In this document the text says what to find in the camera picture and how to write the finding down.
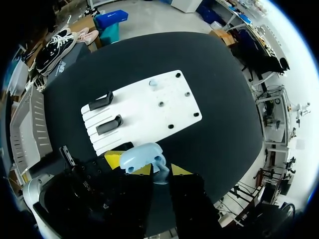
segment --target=shoe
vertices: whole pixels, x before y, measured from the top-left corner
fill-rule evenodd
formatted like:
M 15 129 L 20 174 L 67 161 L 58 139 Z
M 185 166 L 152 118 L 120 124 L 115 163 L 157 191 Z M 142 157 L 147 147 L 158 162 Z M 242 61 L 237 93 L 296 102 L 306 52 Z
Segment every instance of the shoe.
M 89 32 L 86 35 L 82 35 L 78 38 L 77 42 L 85 42 L 85 44 L 88 46 L 90 45 L 99 35 L 98 30 L 94 30 Z
M 56 64 L 68 54 L 74 47 L 77 40 L 77 33 L 72 32 L 64 37 L 56 35 L 42 48 L 36 57 L 36 69 L 38 72 L 47 76 Z
M 82 35 L 88 34 L 89 31 L 90 31 L 90 29 L 89 29 L 88 27 L 83 28 L 82 30 L 80 30 L 80 31 L 78 32 L 78 38 L 81 37 Z
M 52 38 L 56 37 L 56 36 L 61 36 L 61 37 L 64 37 L 66 36 L 67 34 L 69 34 L 71 32 L 71 29 L 70 28 L 63 28 L 61 29 L 57 34 L 55 34 Z

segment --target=blue box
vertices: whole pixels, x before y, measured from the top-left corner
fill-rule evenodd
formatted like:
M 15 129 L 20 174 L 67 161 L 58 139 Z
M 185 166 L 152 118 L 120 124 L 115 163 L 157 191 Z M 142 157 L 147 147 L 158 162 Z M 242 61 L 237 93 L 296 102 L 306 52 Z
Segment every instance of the blue box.
M 99 27 L 104 30 L 108 26 L 111 26 L 115 23 L 126 21 L 128 17 L 129 14 L 127 12 L 124 12 L 123 10 L 117 10 L 97 16 L 96 21 Z

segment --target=black grip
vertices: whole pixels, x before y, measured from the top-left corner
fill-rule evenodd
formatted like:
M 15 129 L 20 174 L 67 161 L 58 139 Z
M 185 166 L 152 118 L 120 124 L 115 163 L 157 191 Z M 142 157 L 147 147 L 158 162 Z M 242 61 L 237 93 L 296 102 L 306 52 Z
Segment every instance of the black grip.
M 113 97 L 114 97 L 113 92 L 108 91 L 106 94 L 106 97 L 103 97 L 101 99 L 98 99 L 89 103 L 90 111 L 96 110 L 100 107 L 108 106 L 112 102 Z
M 114 120 L 97 126 L 96 127 L 96 131 L 97 131 L 98 135 L 101 135 L 101 134 L 109 132 L 109 131 L 111 131 L 113 129 L 116 129 L 121 124 L 123 124 L 123 119 L 122 119 L 121 115 L 118 115 L 118 116 L 115 117 Z

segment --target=white shelf unit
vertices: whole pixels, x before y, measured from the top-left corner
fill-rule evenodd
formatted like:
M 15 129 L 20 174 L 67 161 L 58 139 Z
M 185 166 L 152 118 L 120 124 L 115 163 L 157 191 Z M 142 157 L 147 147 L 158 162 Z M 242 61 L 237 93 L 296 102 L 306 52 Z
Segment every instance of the white shelf unit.
M 270 93 L 270 97 L 259 99 L 256 101 L 257 109 L 259 111 L 264 142 L 266 144 L 275 144 L 287 146 L 290 137 L 290 115 L 288 112 L 288 100 L 284 90 L 278 90 L 276 93 Z M 266 119 L 265 107 L 266 102 L 273 104 L 272 115 Z M 269 126 L 265 120 L 273 120 L 274 123 L 280 121 L 278 128 Z
M 52 152 L 43 94 L 35 86 L 24 94 L 10 123 L 10 140 L 15 164 L 22 175 Z

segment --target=white board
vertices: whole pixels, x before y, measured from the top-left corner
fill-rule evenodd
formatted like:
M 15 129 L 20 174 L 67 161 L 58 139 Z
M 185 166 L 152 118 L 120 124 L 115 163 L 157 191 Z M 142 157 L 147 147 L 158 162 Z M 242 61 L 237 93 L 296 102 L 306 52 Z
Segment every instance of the white board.
M 90 111 L 89 105 L 85 105 L 81 109 L 98 156 L 126 142 L 134 146 L 158 142 L 202 119 L 194 95 L 179 70 L 130 84 L 114 91 L 113 95 L 109 106 Z M 124 123 L 98 135 L 96 127 L 114 120 L 117 115 L 121 115 Z

